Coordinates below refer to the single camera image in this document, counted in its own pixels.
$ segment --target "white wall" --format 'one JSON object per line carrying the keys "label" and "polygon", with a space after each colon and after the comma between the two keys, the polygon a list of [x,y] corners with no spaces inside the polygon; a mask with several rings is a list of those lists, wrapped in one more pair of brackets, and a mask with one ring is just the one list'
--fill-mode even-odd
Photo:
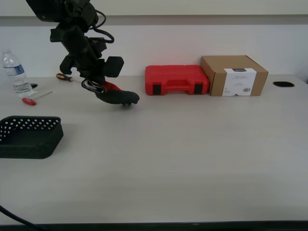
{"label": "white wall", "polygon": [[[28,76],[54,76],[67,52],[60,43],[49,42],[53,27],[34,18],[0,18],[0,47],[10,47],[20,57]],[[111,18],[104,30],[114,35],[115,43],[103,56],[122,56],[123,76],[142,76],[147,65],[199,64],[202,55],[247,54],[272,75],[308,77],[306,17],[266,22],[223,16]]]}
{"label": "white wall", "polygon": [[[91,0],[107,15],[308,14],[307,0]],[[1,0],[0,16],[35,16],[26,1]]]}

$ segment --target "screwdriver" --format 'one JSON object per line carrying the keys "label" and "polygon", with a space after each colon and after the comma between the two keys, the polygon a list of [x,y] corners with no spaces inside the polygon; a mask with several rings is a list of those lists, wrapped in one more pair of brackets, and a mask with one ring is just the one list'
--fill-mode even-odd
{"label": "screwdriver", "polygon": [[25,104],[28,104],[28,105],[30,105],[30,106],[35,106],[35,105],[37,105],[37,103],[36,103],[34,100],[36,100],[36,99],[38,99],[38,98],[41,98],[41,97],[43,97],[43,96],[45,96],[45,95],[49,95],[49,94],[51,94],[51,93],[52,93],[52,91],[51,91],[51,92],[48,92],[48,93],[46,93],[46,94],[43,94],[43,95],[41,95],[41,96],[38,96],[38,97],[36,97],[36,98],[34,98],[34,99],[23,98],[22,101],[23,101]]}
{"label": "screwdriver", "polygon": [[58,74],[56,75],[56,77],[57,77],[59,80],[73,82],[73,78],[72,78],[72,77],[68,77],[68,76],[66,76],[65,74],[58,73]]}

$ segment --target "plastic bottle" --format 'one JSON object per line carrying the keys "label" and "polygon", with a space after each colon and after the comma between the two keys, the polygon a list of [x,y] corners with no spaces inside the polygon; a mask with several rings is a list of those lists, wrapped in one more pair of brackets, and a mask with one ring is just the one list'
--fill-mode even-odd
{"label": "plastic bottle", "polygon": [[2,53],[2,66],[13,83],[14,91],[22,98],[32,95],[34,91],[26,79],[25,71],[18,57],[12,54],[10,49],[3,49]]}

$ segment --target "cable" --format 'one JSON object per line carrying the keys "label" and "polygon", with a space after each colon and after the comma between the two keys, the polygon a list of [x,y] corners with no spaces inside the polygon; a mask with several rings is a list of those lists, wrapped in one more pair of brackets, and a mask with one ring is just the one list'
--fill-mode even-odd
{"label": "cable", "polygon": [[47,231],[46,229],[44,228],[41,228],[35,224],[32,224],[31,222],[29,221],[26,221],[22,218],[19,218],[18,216],[14,215],[13,213],[11,213],[10,211],[6,210],[5,208],[3,208],[2,206],[0,206],[0,212],[3,213],[4,215],[8,216],[9,218],[12,218],[13,220],[16,220],[24,225],[27,225],[29,227],[32,227],[33,229],[36,229],[38,231]]}
{"label": "cable", "polygon": [[115,42],[115,38],[111,34],[109,34],[108,32],[106,32],[104,30],[97,29],[96,25],[93,25],[93,30],[97,33],[108,36],[110,38],[110,40],[106,40],[104,38],[90,38],[90,41],[102,41],[102,42],[105,42],[105,43],[114,43]]}
{"label": "cable", "polygon": [[95,11],[96,11],[97,13],[101,14],[101,15],[104,17],[104,20],[102,21],[102,23],[100,23],[100,24],[98,24],[98,25],[96,26],[96,28],[100,28],[102,25],[105,24],[105,22],[106,22],[106,20],[107,20],[107,17],[106,17],[106,15],[105,15],[103,12],[100,12],[100,11],[98,11],[98,10],[95,10]]}
{"label": "cable", "polygon": [[89,41],[100,41],[100,42],[105,42],[105,43],[114,43],[115,42],[115,38],[111,34],[109,34],[107,31],[99,30],[98,29],[99,27],[104,25],[104,23],[106,22],[106,19],[107,19],[106,15],[103,12],[100,12],[98,10],[95,10],[95,11],[97,13],[101,14],[104,17],[104,20],[100,24],[98,24],[98,25],[93,24],[92,27],[90,27],[90,30],[94,30],[97,33],[106,35],[106,36],[108,36],[110,38],[110,40],[106,40],[105,38],[90,38]]}

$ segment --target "brown box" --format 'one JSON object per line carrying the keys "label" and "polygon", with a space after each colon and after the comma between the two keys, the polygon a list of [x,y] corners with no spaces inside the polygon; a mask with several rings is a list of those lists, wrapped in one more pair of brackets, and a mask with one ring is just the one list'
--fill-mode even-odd
{"label": "brown box", "polygon": [[201,67],[210,80],[211,96],[261,95],[269,74],[246,55],[203,56]]}

